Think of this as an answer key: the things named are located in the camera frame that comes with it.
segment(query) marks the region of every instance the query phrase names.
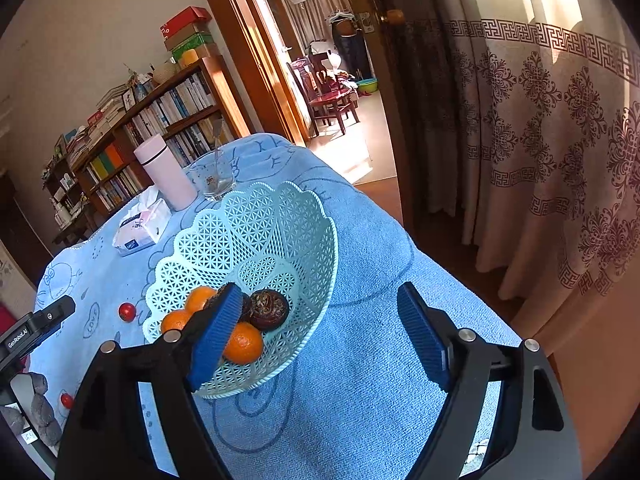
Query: orange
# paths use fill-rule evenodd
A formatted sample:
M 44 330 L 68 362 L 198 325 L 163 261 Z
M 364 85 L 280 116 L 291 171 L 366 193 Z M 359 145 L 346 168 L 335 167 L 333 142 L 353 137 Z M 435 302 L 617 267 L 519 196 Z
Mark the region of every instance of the orange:
M 262 334 L 250 323 L 236 325 L 222 355 L 237 365 L 253 363 L 262 355 Z
M 187 296 L 187 301 L 184 302 L 184 309 L 192 314 L 202 310 L 207 301 L 217 293 L 217 290 L 210 286 L 197 286 Z
M 169 312 L 160 324 L 160 332 L 165 333 L 167 330 L 182 330 L 191 317 L 191 312 L 187 312 L 183 308 Z

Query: scalloped basket rim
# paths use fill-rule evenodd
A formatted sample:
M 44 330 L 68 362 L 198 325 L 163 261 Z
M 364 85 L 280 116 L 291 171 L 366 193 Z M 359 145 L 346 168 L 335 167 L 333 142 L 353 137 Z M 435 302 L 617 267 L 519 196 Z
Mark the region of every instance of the scalloped basket rim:
M 203 218 L 204 216 L 211 215 L 211 214 L 213 214 L 213 215 L 219 214 L 218 211 L 223 210 L 223 207 L 226 204 L 226 202 L 228 202 L 229 197 L 248 195 L 248 194 L 250 195 L 253 192 L 254 188 L 257 188 L 257 187 L 266 187 L 271 193 L 274 193 L 274 192 L 279 192 L 281 187 L 287 187 L 287 186 L 288 187 L 292 187 L 293 189 L 295 189 L 300 194 L 306 194 L 308 196 L 313 197 L 313 199 L 315 199 L 315 202 L 317 203 L 317 205 L 318 205 L 318 207 L 320 209 L 321 218 L 325 218 L 326 220 L 328 220 L 329 224 L 331 225 L 331 231 L 332 231 L 333 242 L 334 242 L 334 265 L 333 265 L 333 269 L 332 269 L 332 277 L 331 277 L 331 280 L 330 280 L 330 283 L 329 283 L 329 287 L 328 287 L 327 291 L 324 294 L 324 302 L 322 304 L 322 307 L 321 307 L 318 315 L 316 316 L 316 319 L 309 326 L 309 329 L 306 331 L 305 336 L 300 340 L 300 342 L 297 344 L 295 350 L 291 353 L 289 358 L 287 358 L 287 360 L 283 362 L 283 364 L 281 364 L 273 372 L 270 372 L 268 375 L 264 376 L 263 378 L 260 378 L 257 381 L 253 382 L 250 386 L 245 386 L 245 387 L 242 387 L 242 388 L 236 388 L 235 390 L 231 390 L 229 392 L 225 392 L 225 393 L 222 393 L 222 394 L 209 394 L 209 395 L 207 395 L 207 394 L 201 394 L 200 390 L 198 390 L 196 392 L 196 394 L 198 396 L 200 396 L 200 397 L 203 397 L 204 399 L 223 399 L 224 397 L 231 397 L 231 396 L 237 395 L 237 394 L 242 393 L 242 392 L 253 390 L 254 388 L 257 388 L 257 387 L 261 386 L 262 384 L 266 383 L 270 379 L 273 379 L 276 375 L 281 373 L 300 354 L 300 351 L 305 347 L 306 343 L 309 341 L 311 336 L 316 331 L 316 328 L 318 328 L 318 326 L 320 325 L 320 322 L 322 321 L 322 318 L 324 317 L 324 314 L 326 313 L 327 308 L 329 307 L 329 303 L 331 301 L 331 297 L 332 297 L 332 295 L 334 293 L 335 279 L 336 279 L 337 270 L 338 270 L 338 233 L 337 233 L 337 230 L 336 230 L 336 227 L 335 227 L 334 219 L 331 218 L 330 216 L 326 215 L 326 213 L 324 212 L 324 206 L 322 206 L 322 202 L 321 202 L 320 198 L 312 190 L 309 190 L 309 189 L 301 190 L 296 184 L 294 184 L 293 182 L 291 182 L 289 180 L 282 181 L 281 183 L 278 184 L 278 186 L 275 189 L 273 187 L 269 186 L 269 184 L 266 184 L 264 182 L 254 182 L 254 183 L 251 184 L 251 186 L 249 186 L 245 190 L 233 190 L 233 191 L 227 193 L 224 196 L 224 198 L 221 200 L 220 208 L 216 208 L 216 209 L 206 208 L 206 209 L 203 209 L 202 211 L 200 211 L 199 213 L 197 213 L 197 215 L 193 219 L 193 223 L 191 224 L 191 226 L 180 230 L 180 232 L 178 232 L 178 234 L 175 236 L 175 238 L 174 238 L 174 252 L 170 256 L 165 256 L 164 258 L 161 258 L 158 261 L 158 263 L 156 264 L 156 268 L 154 269 L 154 275 L 155 275 L 156 278 L 155 278 L 154 282 L 149 285 L 149 287 L 147 288 L 146 293 L 145 293 L 145 303 L 147 304 L 147 306 L 149 306 L 149 304 L 150 304 L 149 300 L 150 300 L 151 292 L 155 288 L 157 288 L 158 285 L 164 284 L 164 281 L 159 276 L 159 270 L 158 270 L 158 268 L 161 267 L 161 264 L 163 262 L 165 262 L 167 260 L 175 261 L 176 260 L 176 256 L 178 256 L 178 259 L 180 260 L 181 264 L 183 264 L 183 265 L 185 265 L 187 267 L 194 267 L 194 265 L 191 262 L 189 262 L 178 251 L 177 243 L 178 243 L 178 235 L 180 233 L 183 233 L 183 232 L 191 232 L 191 233 L 197 232 L 198 221 L 201 218 Z M 149 317 L 147 317 L 147 319 L 145 319 L 145 321 L 144 321 L 144 323 L 142 325 L 143 331 L 147 330 L 148 326 L 152 322 L 161 320 L 161 317 L 158 316 L 155 311 L 153 311 L 151 308 L 149 308 L 149 310 L 151 311 L 151 316 L 149 316 Z

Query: dark purple fruit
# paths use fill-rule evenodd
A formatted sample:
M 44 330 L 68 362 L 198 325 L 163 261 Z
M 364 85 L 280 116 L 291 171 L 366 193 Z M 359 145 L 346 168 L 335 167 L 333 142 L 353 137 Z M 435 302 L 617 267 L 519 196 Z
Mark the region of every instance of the dark purple fruit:
M 248 294 L 242 293 L 242 314 L 240 314 L 240 321 L 249 321 L 251 314 L 251 298 Z
M 258 330 L 275 330 L 284 323 L 288 315 L 289 301 L 276 290 L 265 288 L 251 295 L 248 321 Z

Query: green box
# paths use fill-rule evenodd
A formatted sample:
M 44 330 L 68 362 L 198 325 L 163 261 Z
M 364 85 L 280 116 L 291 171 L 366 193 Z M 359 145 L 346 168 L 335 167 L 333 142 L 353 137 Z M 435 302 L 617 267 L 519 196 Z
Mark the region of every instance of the green box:
M 182 57 L 182 54 L 184 54 L 186 50 L 189 50 L 190 48 L 196 48 L 197 46 L 205 43 L 213 43 L 213 37 L 208 32 L 199 32 L 197 34 L 194 34 L 193 36 L 188 37 L 180 45 L 175 47 L 171 52 L 174 55 L 174 59 L 176 61 L 179 61 Z

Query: beige curtain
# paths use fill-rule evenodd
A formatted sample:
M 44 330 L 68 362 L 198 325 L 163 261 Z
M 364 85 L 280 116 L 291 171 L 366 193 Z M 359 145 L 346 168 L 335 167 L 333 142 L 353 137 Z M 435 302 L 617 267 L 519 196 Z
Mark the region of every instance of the beige curtain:
M 297 5 L 284 1 L 305 47 L 313 40 L 332 41 L 327 20 L 338 10 L 351 12 L 349 0 L 307 0 Z
M 477 269 L 508 268 L 513 327 L 550 354 L 640 244 L 638 46 L 610 0 L 405 4 L 430 209 L 462 204 Z

